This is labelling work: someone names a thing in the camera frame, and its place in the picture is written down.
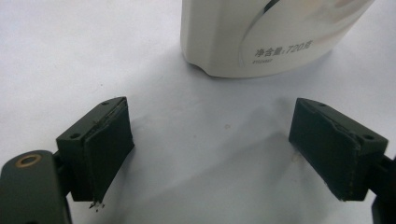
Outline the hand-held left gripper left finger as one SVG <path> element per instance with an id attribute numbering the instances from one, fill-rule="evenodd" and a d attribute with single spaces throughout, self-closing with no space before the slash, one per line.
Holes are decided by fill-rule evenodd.
<path id="1" fill-rule="evenodd" d="M 58 136 L 56 143 L 61 161 L 71 170 L 73 199 L 101 202 L 134 148 L 127 99 L 98 104 Z"/>

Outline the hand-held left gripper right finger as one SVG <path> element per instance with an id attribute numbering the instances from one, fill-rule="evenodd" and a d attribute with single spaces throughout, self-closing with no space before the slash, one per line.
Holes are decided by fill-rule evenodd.
<path id="1" fill-rule="evenodd" d="M 341 201 L 362 201 L 369 190 L 389 198 L 388 140 L 321 102 L 296 100 L 290 143 Z"/>

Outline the white bottle with blue cap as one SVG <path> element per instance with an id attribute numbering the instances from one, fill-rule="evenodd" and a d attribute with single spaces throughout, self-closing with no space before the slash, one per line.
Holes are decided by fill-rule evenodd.
<path id="1" fill-rule="evenodd" d="M 329 52 L 374 0 L 182 0 L 185 60 L 212 77 L 270 76 Z"/>

